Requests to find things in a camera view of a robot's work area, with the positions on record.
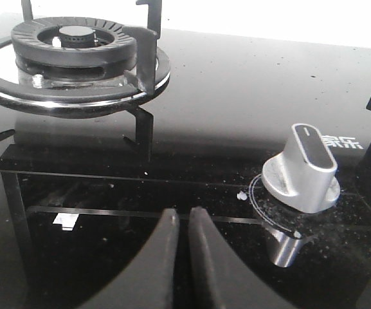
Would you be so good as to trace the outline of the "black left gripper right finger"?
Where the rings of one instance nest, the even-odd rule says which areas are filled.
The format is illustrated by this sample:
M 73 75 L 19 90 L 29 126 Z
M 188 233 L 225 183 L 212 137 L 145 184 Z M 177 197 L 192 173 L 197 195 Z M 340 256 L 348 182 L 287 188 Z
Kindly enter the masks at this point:
M 202 308 L 293 308 L 236 255 L 207 211 L 190 212 L 188 239 L 194 286 Z

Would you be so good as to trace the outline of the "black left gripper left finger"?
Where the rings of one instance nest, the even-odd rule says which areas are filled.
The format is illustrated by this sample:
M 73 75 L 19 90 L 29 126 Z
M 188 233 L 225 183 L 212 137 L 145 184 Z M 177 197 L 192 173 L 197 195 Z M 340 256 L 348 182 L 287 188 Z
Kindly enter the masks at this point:
M 172 308 L 179 234 L 174 209 L 165 209 L 135 258 L 81 308 Z

